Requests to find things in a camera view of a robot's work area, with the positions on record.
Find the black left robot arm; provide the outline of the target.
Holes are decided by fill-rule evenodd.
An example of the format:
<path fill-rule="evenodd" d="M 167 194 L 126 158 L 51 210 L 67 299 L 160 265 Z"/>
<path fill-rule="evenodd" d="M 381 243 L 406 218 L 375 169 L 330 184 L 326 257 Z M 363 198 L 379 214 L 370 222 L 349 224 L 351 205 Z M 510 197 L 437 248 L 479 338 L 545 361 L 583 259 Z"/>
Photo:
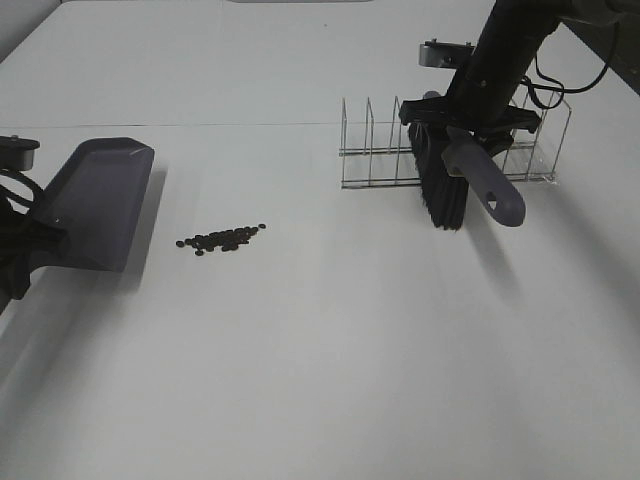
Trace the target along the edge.
<path fill-rule="evenodd" d="M 41 264 L 32 262 L 34 254 L 61 258 L 68 235 L 59 226 L 35 218 L 36 208 L 45 200 L 45 191 L 20 171 L 1 168 L 1 176 L 31 191 L 25 198 L 1 185 L 1 312 L 13 300 L 24 297 L 31 286 L 31 273 Z"/>

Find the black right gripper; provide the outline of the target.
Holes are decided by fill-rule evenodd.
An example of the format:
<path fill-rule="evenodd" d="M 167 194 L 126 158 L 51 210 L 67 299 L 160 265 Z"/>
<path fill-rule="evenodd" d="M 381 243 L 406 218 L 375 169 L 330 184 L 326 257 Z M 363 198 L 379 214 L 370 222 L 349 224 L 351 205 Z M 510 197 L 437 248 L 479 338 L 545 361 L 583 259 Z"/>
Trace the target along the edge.
<path fill-rule="evenodd" d="M 541 124 L 541 117 L 533 110 L 507 105 L 498 113 L 484 110 L 469 113 L 456 106 L 449 97 L 440 95 L 403 101 L 398 118 L 405 126 L 424 123 L 475 132 L 477 143 L 490 157 L 511 148 L 513 130 L 535 133 Z"/>

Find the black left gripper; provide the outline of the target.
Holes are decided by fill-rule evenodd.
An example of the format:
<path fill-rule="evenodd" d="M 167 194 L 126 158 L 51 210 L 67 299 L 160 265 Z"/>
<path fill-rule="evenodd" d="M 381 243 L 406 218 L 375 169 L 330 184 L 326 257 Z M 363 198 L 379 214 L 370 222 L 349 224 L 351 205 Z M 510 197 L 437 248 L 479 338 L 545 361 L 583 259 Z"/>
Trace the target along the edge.
<path fill-rule="evenodd" d="M 20 300 L 31 286 L 32 260 L 43 253 L 61 258 L 67 232 L 9 209 L 1 214 L 1 292 Z"/>

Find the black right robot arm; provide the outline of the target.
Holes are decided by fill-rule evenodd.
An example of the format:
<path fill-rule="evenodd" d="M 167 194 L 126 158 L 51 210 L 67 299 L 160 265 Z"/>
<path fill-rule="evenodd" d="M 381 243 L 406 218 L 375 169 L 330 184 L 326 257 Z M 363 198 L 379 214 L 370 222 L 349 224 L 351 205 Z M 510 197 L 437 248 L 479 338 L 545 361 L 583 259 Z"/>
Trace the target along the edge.
<path fill-rule="evenodd" d="M 527 71 L 545 39 L 561 21 L 617 27 L 625 15 L 636 15 L 636 1 L 497 1 L 476 44 L 429 40 L 420 47 L 424 67 L 454 72 L 445 94 L 406 100 L 399 112 L 416 158 L 445 147 L 448 128 L 471 133 L 495 156 L 513 143 L 515 130 L 535 132 L 540 116 L 516 108 L 511 100 L 524 86 L 538 90 Z"/>

